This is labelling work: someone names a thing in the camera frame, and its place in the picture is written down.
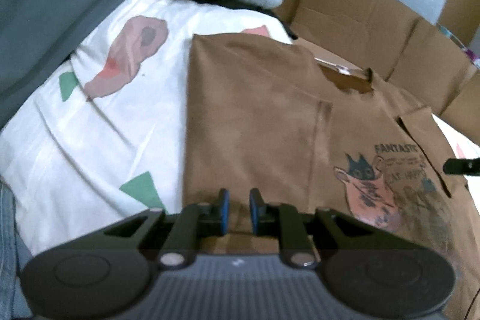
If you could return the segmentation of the large cardboard box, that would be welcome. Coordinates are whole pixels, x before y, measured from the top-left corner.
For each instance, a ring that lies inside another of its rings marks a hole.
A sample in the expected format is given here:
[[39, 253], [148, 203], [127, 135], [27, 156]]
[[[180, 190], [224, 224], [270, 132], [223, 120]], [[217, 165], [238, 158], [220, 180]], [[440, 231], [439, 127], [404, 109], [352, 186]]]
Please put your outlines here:
[[397, 0], [284, 0], [275, 8], [303, 40], [424, 101], [479, 141], [479, 68], [440, 29]]

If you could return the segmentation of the cream bear print blanket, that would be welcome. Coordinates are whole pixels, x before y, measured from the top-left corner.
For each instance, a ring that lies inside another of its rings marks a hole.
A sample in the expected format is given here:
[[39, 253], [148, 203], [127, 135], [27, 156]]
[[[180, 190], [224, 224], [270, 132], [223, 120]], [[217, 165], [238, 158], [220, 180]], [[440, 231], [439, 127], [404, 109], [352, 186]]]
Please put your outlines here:
[[125, 0], [30, 96], [1, 131], [1, 177], [31, 253], [147, 208], [174, 214], [188, 205], [192, 40], [239, 33], [293, 45], [257, 12]]

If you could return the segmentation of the brown t-shirt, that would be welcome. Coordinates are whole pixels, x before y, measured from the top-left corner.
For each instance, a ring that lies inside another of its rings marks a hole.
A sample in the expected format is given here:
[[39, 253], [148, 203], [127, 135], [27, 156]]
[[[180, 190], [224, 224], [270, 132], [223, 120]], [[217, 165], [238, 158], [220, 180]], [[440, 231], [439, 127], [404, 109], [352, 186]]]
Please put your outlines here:
[[373, 71], [321, 66], [305, 48], [248, 34], [190, 48], [183, 200], [230, 193], [229, 234], [211, 253], [270, 253], [251, 233], [249, 193], [320, 206], [434, 249], [456, 269], [450, 319], [479, 317], [479, 214], [431, 109]]

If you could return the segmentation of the light blue garment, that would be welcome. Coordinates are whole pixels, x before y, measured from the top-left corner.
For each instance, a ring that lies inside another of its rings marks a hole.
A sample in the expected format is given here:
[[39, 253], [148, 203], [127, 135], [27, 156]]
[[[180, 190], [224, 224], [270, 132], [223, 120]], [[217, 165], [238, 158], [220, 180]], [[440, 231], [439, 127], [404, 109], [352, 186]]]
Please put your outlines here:
[[1, 319], [33, 318], [19, 280], [30, 259], [30, 251], [16, 231], [14, 195], [1, 183]]

